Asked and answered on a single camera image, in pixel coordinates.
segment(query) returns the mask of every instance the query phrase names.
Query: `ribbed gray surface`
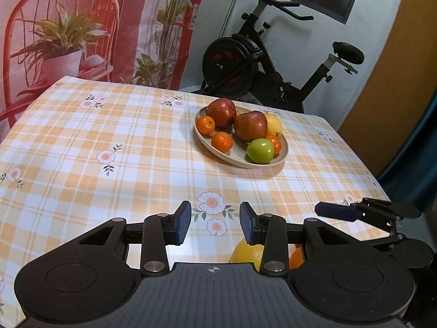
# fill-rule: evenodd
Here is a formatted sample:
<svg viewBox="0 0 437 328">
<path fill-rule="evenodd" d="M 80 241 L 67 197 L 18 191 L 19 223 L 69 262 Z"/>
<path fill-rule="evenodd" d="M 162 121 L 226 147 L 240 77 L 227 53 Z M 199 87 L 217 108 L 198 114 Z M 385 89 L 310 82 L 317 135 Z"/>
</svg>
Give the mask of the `ribbed gray surface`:
<svg viewBox="0 0 437 328">
<path fill-rule="evenodd" d="M 30 320 L 20 328 L 60 325 Z M 176 264 L 170 274 L 144 279 L 113 313 L 69 328 L 346 328 L 305 308 L 287 283 L 256 273 L 250 264 Z M 361 328 L 405 328 L 399 320 Z"/>
</svg>

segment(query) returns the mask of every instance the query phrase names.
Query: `tablecloth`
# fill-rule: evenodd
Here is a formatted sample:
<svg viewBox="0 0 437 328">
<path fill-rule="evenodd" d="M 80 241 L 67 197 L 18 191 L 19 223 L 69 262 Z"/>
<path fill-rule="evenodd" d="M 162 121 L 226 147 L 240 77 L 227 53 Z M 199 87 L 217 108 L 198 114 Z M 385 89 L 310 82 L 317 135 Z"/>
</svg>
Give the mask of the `tablecloth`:
<svg viewBox="0 0 437 328">
<path fill-rule="evenodd" d="M 388 199 L 350 147 L 322 118 L 236 102 L 274 113 L 289 144 L 284 164 L 243 169 L 211 154 L 194 117 L 212 97 L 64 77 L 22 115 L 0 145 L 0 320 L 23 319 L 14 279 L 29 261 L 114 217 L 142 222 L 192 203 L 174 262 L 228 262 L 243 238 L 239 204 L 289 222 L 314 217 L 319 201 Z M 328 220 L 365 240 L 384 233 Z M 139 265 L 139 246 L 128 264 Z"/>
</svg>

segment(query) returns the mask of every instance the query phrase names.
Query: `blue curtain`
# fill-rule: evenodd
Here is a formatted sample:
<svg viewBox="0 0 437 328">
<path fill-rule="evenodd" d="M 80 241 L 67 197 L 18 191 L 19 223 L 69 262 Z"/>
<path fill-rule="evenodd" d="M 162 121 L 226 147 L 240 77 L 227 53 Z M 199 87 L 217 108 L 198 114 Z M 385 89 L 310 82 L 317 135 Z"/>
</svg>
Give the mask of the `blue curtain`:
<svg viewBox="0 0 437 328">
<path fill-rule="evenodd" d="M 412 135 L 378 178 L 394 202 L 431 210 L 437 193 L 437 93 Z"/>
</svg>

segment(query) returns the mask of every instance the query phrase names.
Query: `metal pole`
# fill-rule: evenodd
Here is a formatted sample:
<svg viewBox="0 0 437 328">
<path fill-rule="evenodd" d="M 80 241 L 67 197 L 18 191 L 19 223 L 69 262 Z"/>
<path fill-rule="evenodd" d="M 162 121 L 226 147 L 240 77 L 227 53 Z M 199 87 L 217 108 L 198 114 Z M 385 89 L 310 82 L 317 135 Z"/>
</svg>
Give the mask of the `metal pole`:
<svg viewBox="0 0 437 328">
<path fill-rule="evenodd" d="M 231 5 L 229 6 L 229 10 L 228 10 L 228 13 L 226 14 L 225 21 L 223 22 L 222 29 L 220 30 L 220 35 L 218 36 L 219 38 L 222 38 L 224 33 L 225 33 L 226 27 L 228 26 L 229 18 L 231 17 L 231 13 L 232 13 L 232 11 L 234 9 L 234 6 L 235 6 L 236 2 L 237 2 L 237 0 L 232 0 L 231 1 Z"/>
</svg>

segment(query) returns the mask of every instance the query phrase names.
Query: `red apple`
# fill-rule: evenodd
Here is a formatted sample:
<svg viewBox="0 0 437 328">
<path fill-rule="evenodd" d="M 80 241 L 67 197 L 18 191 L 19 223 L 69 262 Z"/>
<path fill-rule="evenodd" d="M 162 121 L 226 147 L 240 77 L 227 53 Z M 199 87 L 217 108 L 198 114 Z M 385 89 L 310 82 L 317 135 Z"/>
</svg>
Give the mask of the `red apple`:
<svg viewBox="0 0 437 328">
<path fill-rule="evenodd" d="M 221 98 L 206 107 L 206 115 L 213 118 L 216 127 L 228 128 L 234 124 L 237 111 L 231 100 Z"/>
</svg>

